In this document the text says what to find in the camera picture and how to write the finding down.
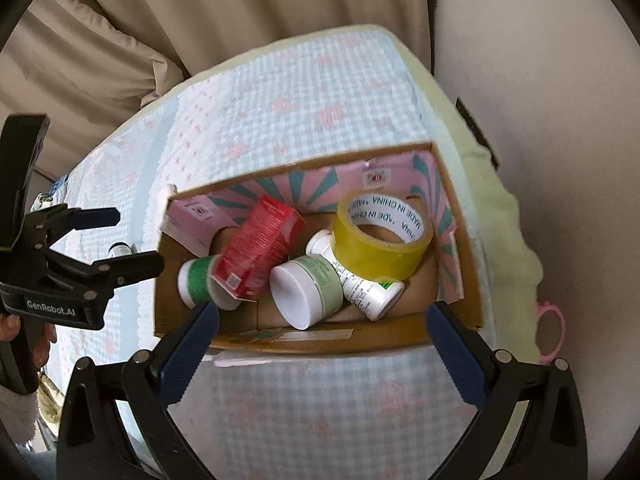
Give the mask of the person's left hand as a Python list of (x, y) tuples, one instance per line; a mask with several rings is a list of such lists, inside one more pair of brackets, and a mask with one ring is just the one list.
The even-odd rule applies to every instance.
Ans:
[[(0, 315), (0, 341), (12, 341), (20, 333), (21, 327), (21, 319), (17, 315)], [(32, 352), (35, 367), (43, 367), (47, 364), (51, 344), (55, 344), (57, 341), (55, 326), (44, 324), (43, 332), (36, 341)]]

